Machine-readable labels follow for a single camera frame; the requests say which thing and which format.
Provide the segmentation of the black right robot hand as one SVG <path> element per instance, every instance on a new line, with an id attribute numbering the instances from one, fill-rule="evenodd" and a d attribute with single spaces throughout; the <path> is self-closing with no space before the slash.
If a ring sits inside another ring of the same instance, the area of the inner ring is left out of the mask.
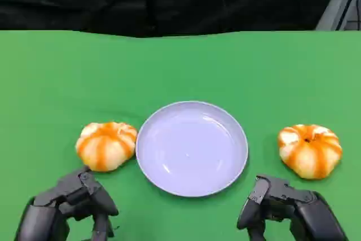
<path id="1" fill-rule="evenodd" d="M 348 240 L 320 193 L 295 189 L 285 179 L 257 175 L 237 219 L 237 228 L 247 230 L 250 240 L 265 240 L 266 220 L 285 219 L 290 220 L 295 240 Z"/>

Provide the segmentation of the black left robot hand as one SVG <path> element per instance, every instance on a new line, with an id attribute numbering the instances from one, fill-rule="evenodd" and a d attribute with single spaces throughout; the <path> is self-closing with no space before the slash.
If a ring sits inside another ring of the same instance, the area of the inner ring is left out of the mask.
<path id="1" fill-rule="evenodd" d="M 94 221 L 90 239 L 108 240 L 115 236 L 109 217 L 118 214 L 109 193 L 84 166 L 28 201 L 15 240 L 67 240 L 68 219 L 81 221 L 90 216 Z"/>

